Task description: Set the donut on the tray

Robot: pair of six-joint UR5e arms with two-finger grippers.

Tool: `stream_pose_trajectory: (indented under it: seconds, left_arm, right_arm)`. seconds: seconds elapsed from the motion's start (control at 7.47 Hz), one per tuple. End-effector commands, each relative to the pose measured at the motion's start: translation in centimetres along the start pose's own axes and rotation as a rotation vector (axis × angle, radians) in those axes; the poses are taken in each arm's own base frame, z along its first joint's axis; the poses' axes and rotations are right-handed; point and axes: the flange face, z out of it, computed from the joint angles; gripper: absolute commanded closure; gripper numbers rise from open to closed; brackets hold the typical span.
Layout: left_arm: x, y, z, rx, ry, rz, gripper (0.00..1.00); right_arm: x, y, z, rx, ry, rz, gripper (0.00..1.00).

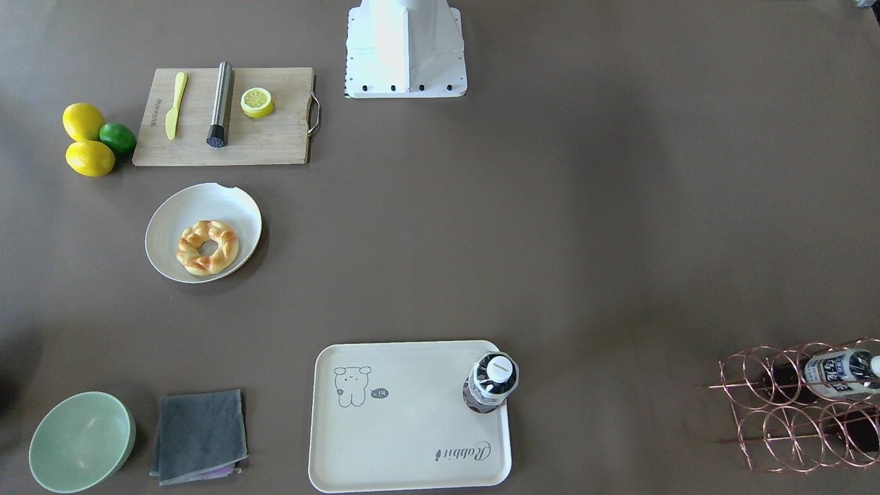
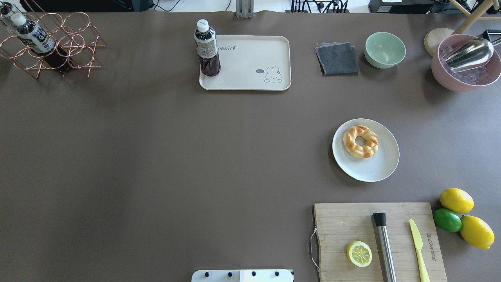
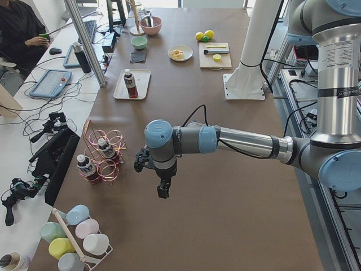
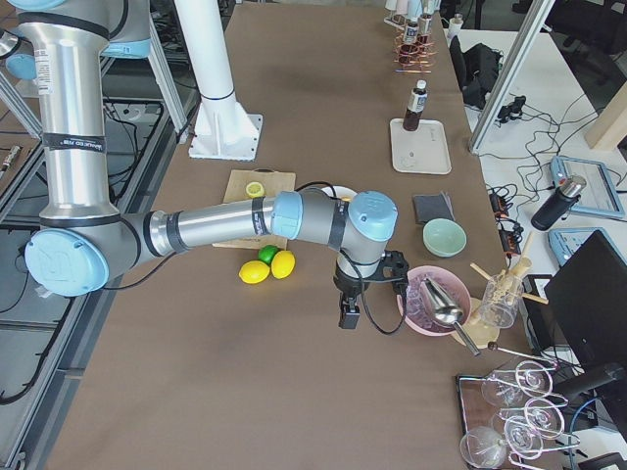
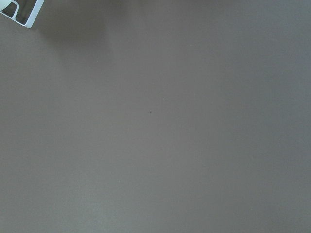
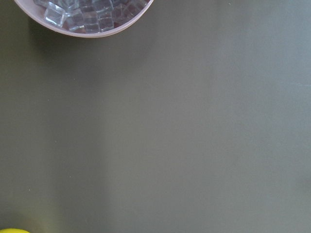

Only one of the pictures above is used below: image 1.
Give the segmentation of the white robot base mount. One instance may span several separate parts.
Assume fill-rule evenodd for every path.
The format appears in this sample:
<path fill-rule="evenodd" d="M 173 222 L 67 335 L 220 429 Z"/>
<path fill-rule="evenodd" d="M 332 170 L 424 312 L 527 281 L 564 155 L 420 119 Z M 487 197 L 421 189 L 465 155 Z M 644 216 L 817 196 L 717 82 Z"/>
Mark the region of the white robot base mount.
<path fill-rule="evenodd" d="M 460 10 L 446 1 L 362 1 L 348 12 L 348 98 L 458 98 L 468 91 Z"/>

